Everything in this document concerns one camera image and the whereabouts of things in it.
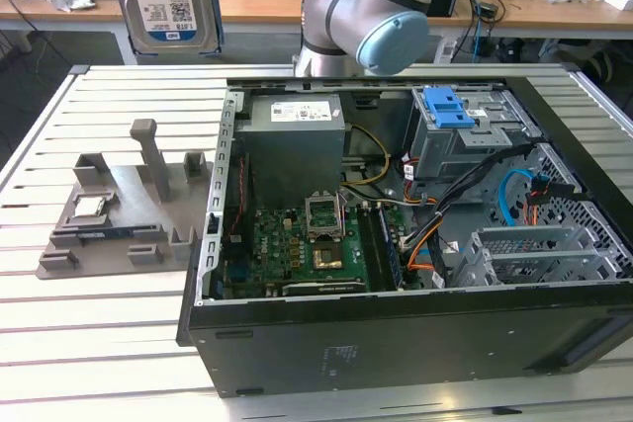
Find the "cable on desk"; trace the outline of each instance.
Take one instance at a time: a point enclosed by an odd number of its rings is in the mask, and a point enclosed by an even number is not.
[[[29,24],[29,26],[33,29],[34,32],[39,32],[40,30],[33,24],[33,22],[31,22],[26,15],[24,15],[22,13],[22,11],[20,10],[20,8],[16,5],[16,3],[14,2],[14,0],[8,0],[9,3],[11,4],[11,6],[15,9],[15,11],[18,13],[18,15],[20,15],[20,17],[22,17],[22,20],[24,20],[27,24]],[[54,44],[52,44],[52,42],[46,38],[46,36],[43,35],[43,38],[45,40],[46,43],[48,43],[48,46],[50,46],[50,49],[52,49],[57,56],[59,56],[61,59],[63,59],[63,61],[68,65],[68,67],[72,67],[72,63],[68,60],[68,58],[66,58],[63,54],[61,54],[61,52],[55,47]]]
[[[503,1],[502,0],[495,0],[495,1],[498,3],[500,7],[501,14],[499,17],[494,17],[493,19],[489,19],[481,15],[479,0],[469,0],[471,4],[471,23],[468,29],[466,30],[466,33],[462,37],[462,40],[460,41],[459,45],[457,46],[457,48],[455,48],[455,51],[453,52],[453,56],[451,57],[451,61],[455,59],[455,56],[457,56],[457,53],[459,53],[464,47],[464,43],[466,42],[466,39],[468,38],[470,31],[473,29],[473,26],[475,25],[475,19],[477,19],[477,25],[478,25],[476,29],[476,33],[475,33],[475,41],[477,42],[481,40],[481,23],[488,25],[487,38],[490,39],[493,29],[495,28],[495,25],[501,20],[503,20],[506,13],[505,4],[503,3]],[[478,49],[479,49],[479,42],[477,42],[473,51],[473,62],[475,60],[475,53],[477,53]]]

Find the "white paper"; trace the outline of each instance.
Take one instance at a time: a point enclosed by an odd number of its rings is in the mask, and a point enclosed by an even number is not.
[[[47,0],[55,9],[63,12],[91,9],[96,4],[92,0]]]
[[[270,107],[270,121],[273,123],[303,123],[331,121],[332,114],[328,101],[296,101],[274,103]]]

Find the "wooden desk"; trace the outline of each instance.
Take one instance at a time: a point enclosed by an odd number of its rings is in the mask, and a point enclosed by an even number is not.
[[[41,30],[109,32],[115,35],[125,64],[136,64],[128,31],[116,0],[97,0],[97,8],[66,14],[46,0],[15,0]],[[633,12],[620,12],[601,1],[548,4],[545,0],[503,0],[506,15],[494,37],[633,40]],[[298,33],[301,0],[220,0],[228,33]],[[442,37],[436,62],[445,62],[454,44],[471,22],[468,0],[457,0],[450,18],[430,18],[431,33]],[[8,0],[0,0],[0,29],[28,30]]]

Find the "floor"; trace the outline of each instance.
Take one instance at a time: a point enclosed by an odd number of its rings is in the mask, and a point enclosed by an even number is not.
[[[55,33],[47,34],[56,48],[72,64],[122,64],[117,44],[107,34]],[[0,167],[11,156],[24,135],[45,107],[59,83],[65,77],[66,63],[45,43],[43,34],[31,34],[33,51],[19,54],[7,52],[0,60]],[[431,41],[427,54],[420,61],[433,59],[437,40]],[[142,58],[142,64],[167,63],[251,63],[288,64],[299,50],[299,35],[234,34],[226,36],[224,52],[218,57],[192,57],[191,55],[169,55],[161,58]],[[540,42],[529,42],[525,48],[525,60],[537,59]],[[613,61],[611,80],[602,86],[604,92],[620,107],[631,106],[633,87],[630,83],[633,61],[627,52],[633,44],[620,42],[609,48]],[[471,54],[461,52],[456,62],[470,62]],[[493,55],[482,58],[482,62],[496,62]],[[627,109],[631,114],[633,106]]]

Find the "small circuit board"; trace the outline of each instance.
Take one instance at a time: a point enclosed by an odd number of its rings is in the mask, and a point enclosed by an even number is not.
[[[253,255],[226,269],[225,286],[232,298],[369,292],[370,280],[355,207],[340,214],[339,239],[311,239],[309,227],[335,222],[332,211],[316,207],[310,224],[306,210],[257,210]],[[386,210],[389,230],[398,237],[404,218]]]

